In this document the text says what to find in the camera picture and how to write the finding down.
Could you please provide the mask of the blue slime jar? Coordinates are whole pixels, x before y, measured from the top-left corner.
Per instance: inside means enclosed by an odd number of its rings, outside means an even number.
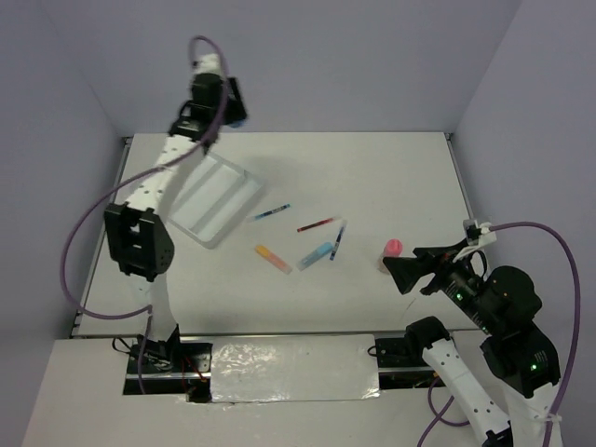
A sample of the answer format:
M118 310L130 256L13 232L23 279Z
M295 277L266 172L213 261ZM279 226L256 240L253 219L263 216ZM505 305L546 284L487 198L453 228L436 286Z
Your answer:
M231 123L228 126L231 129L238 129L238 128L241 128L242 126L244 126L244 124L245 124L245 121L244 120L240 120L240 121L236 121L234 123Z

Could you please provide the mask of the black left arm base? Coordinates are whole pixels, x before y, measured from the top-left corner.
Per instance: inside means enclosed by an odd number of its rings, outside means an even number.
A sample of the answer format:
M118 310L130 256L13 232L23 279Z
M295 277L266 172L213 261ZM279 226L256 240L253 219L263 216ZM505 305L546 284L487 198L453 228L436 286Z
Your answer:
M127 357L125 396L178 395L191 403L211 402L212 343L185 343L175 331L165 342L115 337L111 347Z

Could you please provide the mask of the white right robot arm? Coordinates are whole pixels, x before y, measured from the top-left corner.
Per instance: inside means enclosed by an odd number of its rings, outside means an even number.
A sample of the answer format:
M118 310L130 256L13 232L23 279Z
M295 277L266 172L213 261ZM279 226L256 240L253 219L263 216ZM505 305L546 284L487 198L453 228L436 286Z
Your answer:
M442 248L417 248L413 256L386 257L383 264L402 294L429 277L421 294L444 293L486 336L480 350L502 386L502 411L461 359L452 336L436 317L405 330L405 354L427 364L446 385L482 446L562 445L554 428L554 400L561 372L554 344L534 323L542 302L535 285L517 267L501 266L483 278L470 261L465 241Z

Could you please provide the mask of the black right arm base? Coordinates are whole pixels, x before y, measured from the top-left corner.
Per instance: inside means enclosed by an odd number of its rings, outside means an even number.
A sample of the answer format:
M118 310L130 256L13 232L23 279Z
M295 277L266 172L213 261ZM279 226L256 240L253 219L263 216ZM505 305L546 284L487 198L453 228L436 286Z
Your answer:
M427 389L434 370L411 352L403 336L375 337L367 354L376 360L380 389Z

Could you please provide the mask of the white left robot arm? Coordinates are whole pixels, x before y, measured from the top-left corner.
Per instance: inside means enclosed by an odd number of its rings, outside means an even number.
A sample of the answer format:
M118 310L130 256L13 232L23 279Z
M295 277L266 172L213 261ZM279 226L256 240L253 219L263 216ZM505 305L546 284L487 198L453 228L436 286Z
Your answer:
M154 343L148 358L163 372L176 369L183 358L181 346L169 340L178 324L169 306L166 272L175 247L166 222L186 180L217 141L220 127L247 117L234 77L195 75L191 99L170 126L152 172L124 203L111 203L103 213L111 259L150 306L143 338Z

